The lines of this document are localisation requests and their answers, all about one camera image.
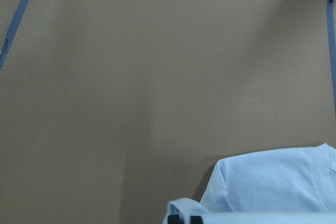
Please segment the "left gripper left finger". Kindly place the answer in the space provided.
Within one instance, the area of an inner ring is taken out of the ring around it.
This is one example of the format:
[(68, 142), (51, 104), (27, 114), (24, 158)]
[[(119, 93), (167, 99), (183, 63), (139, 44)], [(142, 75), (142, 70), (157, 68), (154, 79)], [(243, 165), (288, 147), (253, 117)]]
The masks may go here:
[(167, 224), (181, 224), (180, 215), (169, 215), (167, 217)]

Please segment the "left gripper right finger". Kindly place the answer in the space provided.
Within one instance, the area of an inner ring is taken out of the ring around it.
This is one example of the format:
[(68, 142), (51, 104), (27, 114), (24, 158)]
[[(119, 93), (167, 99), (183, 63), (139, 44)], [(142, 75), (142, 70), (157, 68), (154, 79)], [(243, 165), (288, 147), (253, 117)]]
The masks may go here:
[(190, 224), (203, 224), (201, 216), (190, 216)]

